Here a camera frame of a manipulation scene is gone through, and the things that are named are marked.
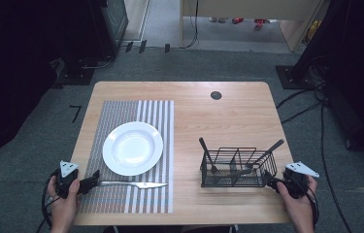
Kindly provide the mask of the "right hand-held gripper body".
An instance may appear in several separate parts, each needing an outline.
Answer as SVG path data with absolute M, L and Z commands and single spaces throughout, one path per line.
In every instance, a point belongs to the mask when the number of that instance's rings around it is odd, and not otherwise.
M 301 161 L 285 165 L 283 178 L 291 197 L 298 199 L 308 192 L 308 177 L 319 178 L 319 173 Z

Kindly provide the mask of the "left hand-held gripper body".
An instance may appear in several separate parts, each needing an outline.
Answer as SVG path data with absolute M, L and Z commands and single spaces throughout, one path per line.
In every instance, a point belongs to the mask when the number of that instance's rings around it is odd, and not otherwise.
M 66 199 L 73 180 L 78 177 L 79 165 L 61 160 L 56 172 L 56 194 Z

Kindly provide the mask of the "black wire cutlery basket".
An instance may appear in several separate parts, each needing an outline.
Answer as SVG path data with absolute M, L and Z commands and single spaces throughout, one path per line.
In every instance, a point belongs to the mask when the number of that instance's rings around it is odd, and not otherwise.
M 255 161 L 265 150 L 257 148 L 219 148 L 209 150 L 212 161 L 219 174 L 211 172 L 211 164 L 205 153 L 200 166 L 202 187 L 264 187 L 264 173 L 277 174 L 276 161 L 269 154 L 253 170 L 246 170 L 245 165 Z

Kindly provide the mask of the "silver table knife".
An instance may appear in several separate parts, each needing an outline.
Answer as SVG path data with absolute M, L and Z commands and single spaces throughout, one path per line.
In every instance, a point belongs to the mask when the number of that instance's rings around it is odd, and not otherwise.
M 167 183 L 143 183 L 143 182 L 124 182 L 124 181 L 102 181 L 99 186 L 109 185 L 131 185 L 140 189 L 158 188 L 168 185 Z

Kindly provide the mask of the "person's right hand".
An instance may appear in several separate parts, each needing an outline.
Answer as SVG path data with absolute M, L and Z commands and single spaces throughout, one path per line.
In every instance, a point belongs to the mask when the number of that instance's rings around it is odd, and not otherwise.
M 285 209 L 294 225 L 310 225 L 314 227 L 314 209 L 308 196 L 299 199 L 292 198 L 286 186 L 280 186 L 280 195 Z

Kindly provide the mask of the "person's left hand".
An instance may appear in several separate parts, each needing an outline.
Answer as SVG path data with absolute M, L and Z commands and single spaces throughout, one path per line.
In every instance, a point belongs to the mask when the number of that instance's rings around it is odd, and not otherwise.
M 56 198 L 56 201 L 50 205 L 52 226 L 68 226 L 72 228 L 79 206 L 78 191 L 80 181 L 78 179 L 73 180 L 66 199 L 58 198 L 56 195 L 55 181 L 56 176 L 52 176 L 48 184 L 48 195 Z

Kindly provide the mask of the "white round plate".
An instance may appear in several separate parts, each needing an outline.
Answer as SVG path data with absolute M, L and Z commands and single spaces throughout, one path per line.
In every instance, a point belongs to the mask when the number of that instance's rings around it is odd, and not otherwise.
M 102 156 L 107 167 L 122 176 L 137 176 L 150 170 L 162 156 L 159 131 L 140 121 L 124 123 L 105 139 Z

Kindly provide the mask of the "black floor tape corner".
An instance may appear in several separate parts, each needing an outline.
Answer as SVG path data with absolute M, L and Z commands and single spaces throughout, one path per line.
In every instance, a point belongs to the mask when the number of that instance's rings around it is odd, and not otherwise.
M 76 110 L 75 115 L 74 115 L 74 117 L 72 119 L 72 123 L 75 123 L 76 120 L 77 120 L 77 118 L 78 118 L 78 116 L 79 116 L 79 114 L 80 114 L 80 112 L 81 112 L 82 106 L 79 106 L 79 105 L 69 105 L 69 108 Z

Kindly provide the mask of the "striped woven placemat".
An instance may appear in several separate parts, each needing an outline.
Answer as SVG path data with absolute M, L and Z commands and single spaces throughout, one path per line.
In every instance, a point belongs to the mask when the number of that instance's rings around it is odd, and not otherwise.
M 132 121 L 148 123 L 162 136 L 164 149 L 158 162 L 137 176 L 122 176 L 105 164 L 102 149 L 107 136 L 118 126 Z M 97 170 L 102 181 L 167 183 L 158 188 L 140 189 L 131 185 L 98 186 L 82 201 L 83 214 L 170 214 L 173 211 L 174 102 L 171 100 L 106 101 L 88 159 L 85 174 Z

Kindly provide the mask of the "black stand base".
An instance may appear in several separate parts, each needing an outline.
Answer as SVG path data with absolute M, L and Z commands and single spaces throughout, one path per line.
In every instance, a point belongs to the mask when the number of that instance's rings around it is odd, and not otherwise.
M 56 74 L 54 87 L 62 88 L 64 85 L 89 85 L 94 70 L 84 68 L 70 68 L 61 58 L 54 61 L 52 68 Z
M 307 89 L 315 88 L 312 76 L 308 71 L 302 71 L 296 66 L 276 66 L 276 71 L 283 89 Z

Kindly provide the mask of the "dark cabinet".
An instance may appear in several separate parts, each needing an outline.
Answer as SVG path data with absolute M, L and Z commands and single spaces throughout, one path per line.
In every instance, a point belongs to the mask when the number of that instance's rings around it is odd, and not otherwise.
M 96 48 L 103 60 L 114 58 L 128 25 L 124 0 L 88 0 L 96 33 Z

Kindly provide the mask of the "yellow object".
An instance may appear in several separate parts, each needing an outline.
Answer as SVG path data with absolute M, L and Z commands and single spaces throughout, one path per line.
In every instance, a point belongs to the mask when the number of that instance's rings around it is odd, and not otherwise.
M 312 40 L 315 32 L 317 31 L 318 27 L 321 25 L 321 21 L 320 20 L 315 20 L 312 25 L 310 26 L 310 28 L 307 31 L 307 34 L 303 40 L 305 45 L 308 45 L 310 43 L 310 41 Z

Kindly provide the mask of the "light wooden desk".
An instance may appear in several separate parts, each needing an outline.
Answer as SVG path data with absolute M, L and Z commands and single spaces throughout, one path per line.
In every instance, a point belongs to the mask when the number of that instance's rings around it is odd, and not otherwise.
M 329 4 L 330 0 L 180 0 L 180 45 L 185 17 L 244 17 L 277 19 L 288 49 L 296 51 Z

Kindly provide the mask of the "black-handled spoon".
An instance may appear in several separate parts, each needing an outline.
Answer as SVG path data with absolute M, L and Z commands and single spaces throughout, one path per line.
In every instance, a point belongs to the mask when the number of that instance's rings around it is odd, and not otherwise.
M 271 154 L 274 150 L 279 148 L 284 143 L 283 139 L 279 139 L 275 142 L 269 149 L 265 150 L 261 156 L 259 156 L 255 161 L 247 163 L 245 165 L 246 170 L 253 170 L 257 164 L 259 164 L 265 157 Z

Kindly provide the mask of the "black-handled fork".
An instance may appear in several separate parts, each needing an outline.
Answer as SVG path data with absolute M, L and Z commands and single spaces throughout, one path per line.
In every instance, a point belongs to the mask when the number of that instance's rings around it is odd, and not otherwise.
M 208 158 L 208 159 L 209 159 L 209 161 L 210 161 L 210 164 L 211 164 L 211 172 L 212 172 L 212 174 L 214 174 L 214 175 L 218 175 L 218 174 L 219 174 L 219 171 L 218 171 L 218 169 L 215 167 L 215 165 L 214 165 L 214 163 L 213 163 L 213 161 L 212 161 L 211 155 L 210 155 L 210 151 L 208 150 L 207 145 L 206 145 L 206 143 L 205 143 L 205 141 L 204 141 L 204 139 L 203 139 L 202 137 L 200 137 L 200 138 L 199 138 L 199 143 L 200 143 L 200 145 L 201 145 L 201 147 L 202 147 L 202 149 L 203 149 L 203 151 L 204 151 L 205 155 L 207 156 L 207 158 Z

